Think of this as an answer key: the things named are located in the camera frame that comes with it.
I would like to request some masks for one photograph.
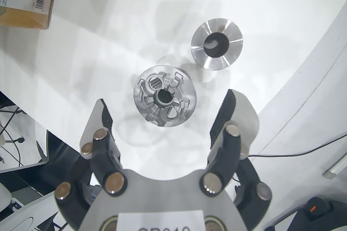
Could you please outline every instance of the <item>circular hole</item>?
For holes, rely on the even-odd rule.
[[[154,90],[159,90],[163,87],[163,82],[158,77],[152,77],[149,82],[150,87]]]
[[[164,104],[168,104],[172,101],[172,96],[169,91],[160,89],[158,91],[158,100]]]
[[[227,36],[220,32],[210,34],[204,42],[205,53],[212,58],[223,56],[229,49]]]

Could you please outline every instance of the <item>metal bushing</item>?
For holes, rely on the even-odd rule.
[[[212,194],[216,194],[222,189],[222,183],[219,177],[213,173],[205,174],[202,183],[205,190]]]
[[[103,222],[100,231],[116,231],[118,216],[112,216]]]
[[[124,186],[124,176],[121,173],[109,175],[105,182],[105,190],[110,194],[115,194]]]
[[[205,217],[206,231],[227,231],[222,221],[214,216]]]
[[[182,124],[193,114],[196,92],[188,74],[171,66],[144,71],[134,87],[136,108],[146,121],[160,127]]]
[[[260,199],[268,201],[272,198],[272,192],[270,187],[265,183],[258,183],[256,186],[257,195]]]
[[[242,33],[236,24],[225,18],[213,18],[196,30],[191,51],[201,67],[222,70],[238,59],[242,46]]]

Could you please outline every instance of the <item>floor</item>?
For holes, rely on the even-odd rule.
[[[4,111],[14,111],[16,106],[3,108]],[[10,119],[12,113],[0,112],[0,124],[4,126]],[[36,141],[40,143],[42,150],[46,153],[46,129],[32,119],[29,115],[19,113],[16,114],[9,123],[6,131],[13,139],[24,138],[23,143],[16,143],[21,154],[21,163],[24,166],[36,164],[41,160],[41,156],[37,149]],[[10,136],[4,132],[5,140],[10,140]],[[0,155],[5,163],[0,162],[0,172],[11,168],[18,167],[19,154],[13,143],[6,143],[0,148]]]

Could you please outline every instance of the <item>metal ring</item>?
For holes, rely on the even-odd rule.
[[[205,217],[205,228],[206,231],[227,231],[223,222],[214,216]]]
[[[99,230],[100,231],[115,231],[117,228],[117,221],[118,221],[118,216],[112,216],[102,223]]]
[[[242,33],[236,24],[225,18],[213,18],[194,33],[191,52],[201,67],[222,70],[238,59],[242,46]]]

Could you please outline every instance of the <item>white table surface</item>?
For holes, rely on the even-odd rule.
[[[55,0],[46,31],[0,28],[0,90],[37,122],[78,149],[98,98],[114,120],[125,168],[171,179],[204,168],[209,130],[228,88],[257,112],[305,60],[346,0]],[[198,67],[194,31],[228,18],[244,36],[228,69]],[[153,65],[191,76],[197,107],[184,124],[147,123],[133,101],[137,77]]]

